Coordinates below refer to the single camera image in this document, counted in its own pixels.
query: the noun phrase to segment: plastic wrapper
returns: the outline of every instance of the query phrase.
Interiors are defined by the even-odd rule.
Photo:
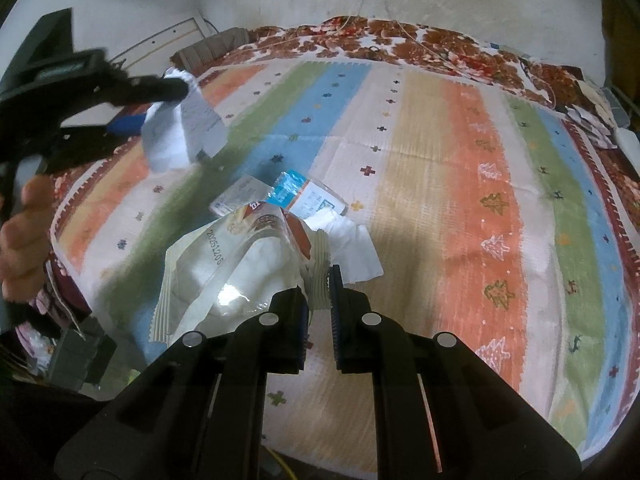
[[[273,187],[252,177],[243,175],[231,186],[226,188],[210,205],[209,210],[217,217],[223,217],[232,213],[239,207],[251,202],[267,200]]]
[[[267,202],[287,209],[303,220],[324,208],[331,208],[340,215],[347,209],[344,200],[327,186],[293,170],[280,174]]]
[[[34,375],[44,375],[49,369],[56,341],[41,335],[28,321],[17,326],[15,332],[24,351],[33,359],[31,372]]]
[[[232,332],[296,286],[310,307],[326,302],[328,266],[324,232],[267,202],[243,206],[167,251],[150,339],[172,344],[190,330]]]

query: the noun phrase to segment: finger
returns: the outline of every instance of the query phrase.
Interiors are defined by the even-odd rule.
[[[44,270],[34,269],[27,276],[2,282],[2,295],[7,301],[25,303],[38,295],[44,284]]]
[[[49,254],[49,239],[40,237],[19,250],[6,249],[0,255],[0,276],[4,280],[19,278],[41,267]]]
[[[45,208],[53,204],[53,181],[49,176],[36,175],[22,188],[22,205],[27,208]]]
[[[49,207],[25,209],[14,216],[0,230],[0,247],[3,250],[20,249],[43,236],[48,236],[53,213],[53,208]]]

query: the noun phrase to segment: tissue paper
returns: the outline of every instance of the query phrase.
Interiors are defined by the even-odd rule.
[[[364,225],[325,208],[305,219],[313,231],[327,234],[332,265],[340,265],[344,283],[366,282],[384,273],[369,231]]]
[[[226,144],[228,134],[191,74],[172,69],[165,77],[182,79],[189,93],[181,102],[154,103],[146,113],[142,149],[149,168],[158,173],[186,168],[201,156],[214,156]]]

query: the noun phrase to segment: snack bag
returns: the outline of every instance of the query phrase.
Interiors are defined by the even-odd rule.
[[[172,344],[190,330],[207,337],[232,332],[268,310],[281,290],[299,286],[309,298],[326,287],[324,233],[267,202],[242,206],[175,246],[181,252],[167,251],[152,340]]]

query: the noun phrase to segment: colorful blanket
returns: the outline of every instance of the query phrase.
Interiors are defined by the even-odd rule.
[[[54,248],[112,332],[157,356],[166,248],[242,174],[272,184],[293,169],[368,227],[385,269],[360,287],[373,309],[457,334],[581,456],[607,443],[638,391],[640,239],[583,131],[495,87],[369,60],[274,59],[200,79],[230,126],[212,160],[150,174],[132,140],[57,182]],[[267,391],[269,446],[374,474],[370,379],[335,371],[326,313],[305,371],[270,376]]]
[[[598,117],[602,127],[614,129],[606,98],[585,83],[579,68],[544,63],[508,46],[479,41],[454,30],[336,16],[320,25],[260,27],[252,30],[250,37],[254,43],[204,63],[194,73],[200,75],[213,66],[248,60],[369,59],[418,66],[428,72],[496,86],[558,112],[575,112],[579,107]],[[626,212],[636,229],[640,228],[640,180],[636,172],[620,149],[597,146]]]

